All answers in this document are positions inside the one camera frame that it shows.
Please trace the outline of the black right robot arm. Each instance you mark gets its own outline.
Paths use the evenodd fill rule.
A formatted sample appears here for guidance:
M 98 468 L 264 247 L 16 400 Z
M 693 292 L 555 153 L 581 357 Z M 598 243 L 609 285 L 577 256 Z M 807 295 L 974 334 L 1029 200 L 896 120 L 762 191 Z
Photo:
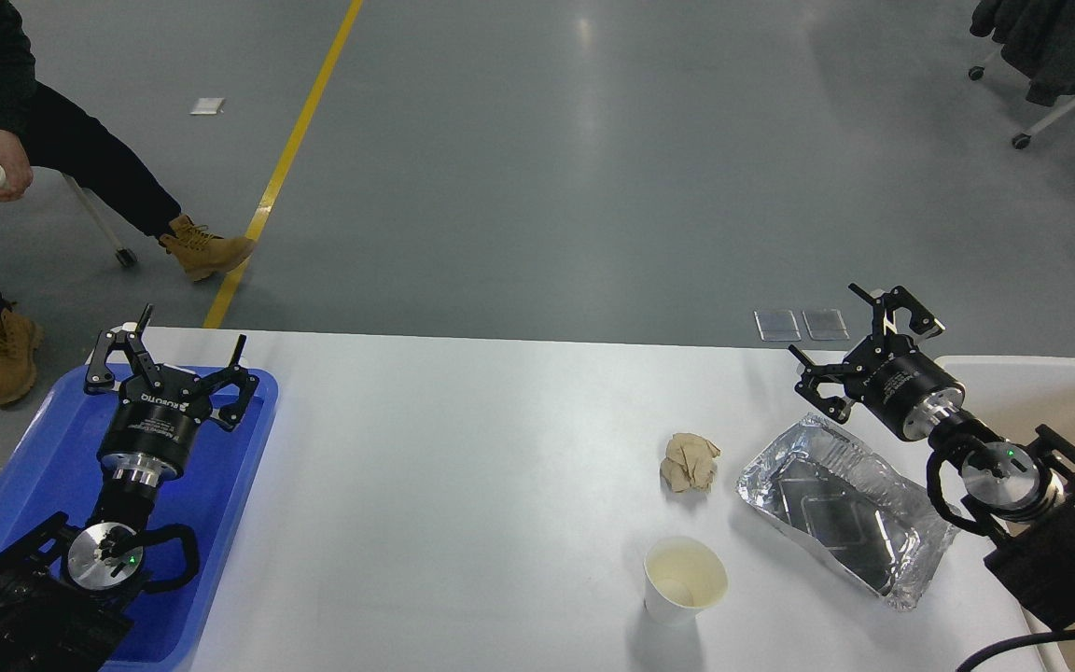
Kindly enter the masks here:
M 965 386 L 920 351 L 943 324 L 908 289 L 866 292 L 871 330 L 836 363 L 798 347 L 799 396 L 837 424 L 868 408 L 897 439 L 930 447 L 926 490 L 940 518 L 990 539 L 985 568 L 1045 631 L 1002 639 L 970 655 L 963 671 L 995 656 L 1075 639 L 1075 445 L 1045 425 L 1020 445 L 964 408 Z

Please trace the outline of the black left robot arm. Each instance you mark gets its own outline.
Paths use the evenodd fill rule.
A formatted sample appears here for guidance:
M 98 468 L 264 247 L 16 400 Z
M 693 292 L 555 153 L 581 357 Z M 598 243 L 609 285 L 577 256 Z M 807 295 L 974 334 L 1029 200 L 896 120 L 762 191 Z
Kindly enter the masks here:
M 232 431 L 244 420 L 259 378 L 242 362 L 244 335 L 207 373 L 155 361 L 144 345 L 152 311 L 133 330 L 104 330 L 87 364 L 84 392 L 117 400 L 95 454 L 102 486 L 91 514 L 72 525 L 56 511 L 0 552 L 0 671 L 98 671 L 131 633 L 138 596 L 180 590 L 200 573 L 194 528 L 153 526 L 155 502 L 187 472 L 207 421 Z

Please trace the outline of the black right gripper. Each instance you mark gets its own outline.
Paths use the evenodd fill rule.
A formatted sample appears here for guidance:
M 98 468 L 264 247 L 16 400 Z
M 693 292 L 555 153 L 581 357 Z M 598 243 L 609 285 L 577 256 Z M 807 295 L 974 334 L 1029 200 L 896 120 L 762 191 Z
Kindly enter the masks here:
M 848 288 L 872 310 L 870 335 L 850 352 L 850 361 L 840 363 L 817 363 L 790 345 L 802 366 L 794 391 L 836 424 L 848 421 L 852 405 L 862 403 L 900 440 L 924 440 L 968 396 L 959 380 L 918 349 L 944 333 L 943 321 L 902 286 L 874 292 L 857 284 Z M 825 385 L 844 394 L 825 396 Z

